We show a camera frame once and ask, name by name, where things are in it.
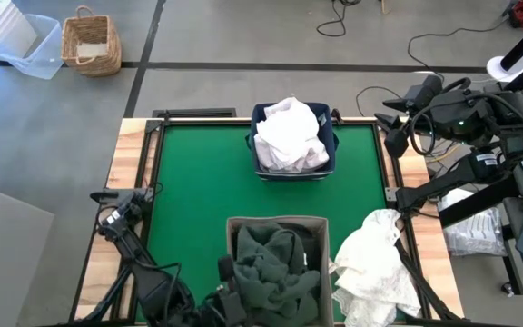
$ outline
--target wooden table frame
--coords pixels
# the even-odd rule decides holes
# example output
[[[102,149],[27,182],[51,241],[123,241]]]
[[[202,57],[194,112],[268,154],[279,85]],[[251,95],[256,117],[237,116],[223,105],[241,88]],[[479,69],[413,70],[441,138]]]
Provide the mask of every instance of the wooden table frame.
[[[384,139],[384,133],[377,132],[378,128],[374,118],[343,118],[343,122],[372,126],[384,186],[417,187],[429,181],[424,158],[416,154],[411,147],[399,160],[388,156],[386,149],[380,144],[380,140]],[[166,123],[163,119],[123,119],[106,187],[132,189],[146,187],[147,184],[156,181],[160,150],[163,148],[164,142],[163,130],[168,124],[249,123],[249,118],[170,118]],[[426,203],[421,211],[437,215],[436,207],[430,203]],[[149,223],[137,225],[136,232],[141,235],[143,242],[146,242],[148,227]],[[406,223],[401,240],[409,251],[411,259],[422,271],[423,276],[440,299],[452,312],[463,316],[439,220],[423,215],[413,217],[410,222]],[[83,318],[94,309],[114,282],[121,267],[120,259],[113,244],[107,242],[102,236],[94,233],[91,235],[89,252],[86,255],[82,276],[74,298],[70,321]],[[104,319],[121,325],[134,323],[136,305],[131,301],[133,293],[133,277],[131,276],[124,286],[122,297],[117,299],[117,308],[111,308]],[[435,312],[429,309],[429,304],[425,299],[421,303],[425,317],[437,317]]]

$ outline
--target folded white cloth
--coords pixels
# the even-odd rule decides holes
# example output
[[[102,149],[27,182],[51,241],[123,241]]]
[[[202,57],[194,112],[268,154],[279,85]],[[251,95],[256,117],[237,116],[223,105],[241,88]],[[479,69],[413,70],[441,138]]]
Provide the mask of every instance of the folded white cloth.
[[[260,164],[275,173],[301,173],[320,168],[329,156],[318,139],[318,121],[310,107],[290,97],[264,109],[253,136]]]
[[[340,304],[347,327],[382,327],[394,322],[396,308],[417,316],[419,299],[394,243],[400,213],[375,210],[362,228],[342,244],[334,268],[340,276],[332,298]]]

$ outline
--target basket handle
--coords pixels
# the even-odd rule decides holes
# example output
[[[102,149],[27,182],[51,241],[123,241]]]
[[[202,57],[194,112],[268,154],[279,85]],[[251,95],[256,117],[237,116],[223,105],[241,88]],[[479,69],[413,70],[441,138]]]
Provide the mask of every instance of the basket handle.
[[[92,61],[96,60],[96,57],[92,57],[88,60],[86,60],[85,62],[81,62],[80,61],[80,57],[76,57],[76,64],[78,65],[82,65],[82,64],[90,64]]]
[[[82,17],[80,16],[80,10],[83,10],[83,9],[87,10],[88,13],[90,13],[90,15],[94,15],[94,13],[92,12],[92,9],[90,9],[90,7],[88,7],[88,6],[86,6],[86,5],[79,5],[79,6],[76,8],[76,17],[78,17],[78,18],[82,18]]]

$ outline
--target plastic bag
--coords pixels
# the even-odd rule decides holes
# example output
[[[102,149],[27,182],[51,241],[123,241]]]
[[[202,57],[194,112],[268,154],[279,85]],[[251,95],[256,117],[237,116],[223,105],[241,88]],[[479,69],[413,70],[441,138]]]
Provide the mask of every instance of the plastic bag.
[[[455,189],[441,198],[439,210],[461,201],[472,192]],[[504,238],[498,208],[489,208],[443,230],[449,253],[453,256],[493,254],[504,256]]]

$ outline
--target green table surface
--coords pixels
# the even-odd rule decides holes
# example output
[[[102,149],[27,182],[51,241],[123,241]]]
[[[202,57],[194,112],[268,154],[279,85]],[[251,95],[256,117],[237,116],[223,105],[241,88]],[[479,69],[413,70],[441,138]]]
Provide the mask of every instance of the green table surface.
[[[245,125],[166,129],[148,250],[159,264],[180,262],[180,277],[201,303],[220,284],[217,259],[227,254],[233,216],[314,215],[328,218],[331,259],[373,210],[385,208],[370,125],[335,126],[336,170],[321,181],[271,182],[253,171]],[[343,321],[334,304],[335,321]],[[143,317],[138,310],[137,319]]]

